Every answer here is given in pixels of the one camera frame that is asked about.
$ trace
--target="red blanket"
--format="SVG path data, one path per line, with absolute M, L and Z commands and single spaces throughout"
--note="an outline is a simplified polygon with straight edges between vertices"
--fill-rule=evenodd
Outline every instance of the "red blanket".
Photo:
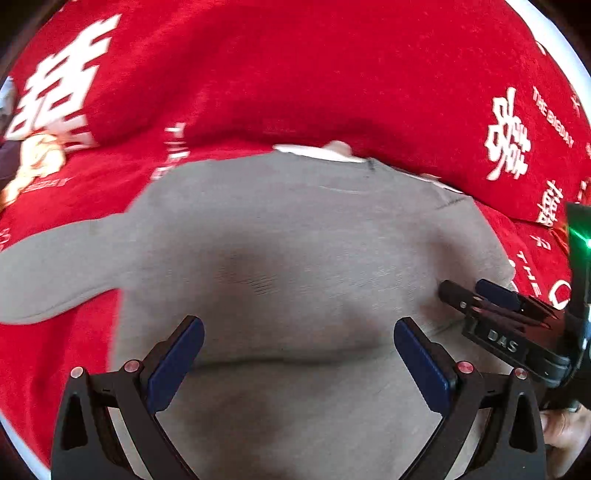
M 7 138 L 47 129 L 69 161 L 4 212 L 0 248 L 121 212 L 186 161 L 339 139 L 473 195 L 517 288 L 568 298 L 548 226 L 590 173 L 589 125 L 503 0 L 80 0 L 12 74 L 23 98 Z M 0 326 L 0 409 L 47 463 L 70 369 L 106 368 L 117 300 L 110 292 L 39 325 Z

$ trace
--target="human hand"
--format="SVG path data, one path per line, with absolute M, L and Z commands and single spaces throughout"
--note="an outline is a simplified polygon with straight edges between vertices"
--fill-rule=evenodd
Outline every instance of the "human hand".
M 540 413 L 544 442 L 554 449 L 548 454 L 548 477 L 563 476 L 591 436 L 591 411 L 581 406 L 576 412 L 546 410 Z

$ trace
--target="red fabric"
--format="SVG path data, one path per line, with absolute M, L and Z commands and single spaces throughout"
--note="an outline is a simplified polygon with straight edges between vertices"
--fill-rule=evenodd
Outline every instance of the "red fabric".
M 57 13 L 17 62 L 20 92 L 40 62 L 116 15 L 116 26 L 89 42 L 110 38 L 103 54 L 83 62 L 85 72 L 98 69 L 82 110 L 64 118 L 85 115 L 87 126 L 71 133 L 91 132 L 100 148 L 71 153 L 61 172 L 36 180 L 0 217 L 0 248 L 125 210 L 159 168 L 339 139 L 356 155 L 439 176 L 478 198 L 516 265 L 519 290 L 535 294 L 536 283 L 548 298 L 556 275 L 548 283 L 547 260 L 527 240 L 536 230 L 509 217 L 534 222 L 548 181 L 563 191 L 559 217 L 576 199 L 591 174 L 589 126 L 566 79 L 503 0 L 81 0 Z M 66 84 L 47 85 L 38 97 Z M 493 98 L 508 87 L 531 141 L 528 170 L 492 181 L 485 141 L 497 124 Z M 540 112 L 534 87 L 572 148 Z M 182 136 L 165 131 L 179 123 Z M 170 157 L 172 148 L 186 155 Z M 0 409 L 47 463 L 64 379 L 79 364 L 105 369 L 116 302 L 111 292 L 39 325 L 0 326 Z

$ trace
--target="black mount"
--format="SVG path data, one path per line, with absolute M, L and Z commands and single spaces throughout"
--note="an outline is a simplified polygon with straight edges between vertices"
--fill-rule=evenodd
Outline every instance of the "black mount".
M 449 280 L 440 285 L 440 298 L 465 314 L 463 334 L 515 367 L 511 374 L 481 373 L 468 361 L 456 362 L 412 318 L 396 322 L 395 346 L 428 407 L 442 415 L 401 480 L 444 480 L 483 408 L 490 409 L 486 429 L 460 478 L 544 480 L 539 406 L 591 407 L 591 209 L 568 204 L 567 211 L 573 295 L 565 312 L 486 280 L 475 293 Z M 57 419 L 53 480 L 138 478 L 108 407 L 120 409 L 154 480 L 196 480 L 155 414 L 170 404 L 203 341 L 201 320 L 189 316 L 143 361 L 100 375 L 73 369 Z

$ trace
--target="blue gripper pad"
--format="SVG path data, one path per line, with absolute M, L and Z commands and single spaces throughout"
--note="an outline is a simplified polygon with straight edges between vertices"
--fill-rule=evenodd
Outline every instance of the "blue gripper pad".
M 205 340 L 203 322 L 197 317 L 176 339 L 148 380 L 146 407 L 150 414 L 168 408 L 189 372 Z
M 478 295 L 501 308 L 512 312 L 519 312 L 521 310 L 521 299 L 516 292 L 501 287 L 485 278 L 481 278 L 476 282 L 476 288 L 474 290 Z
M 457 383 L 454 361 L 433 343 L 410 317 L 396 322 L 394 345 L 431 411 L 446 416 Z

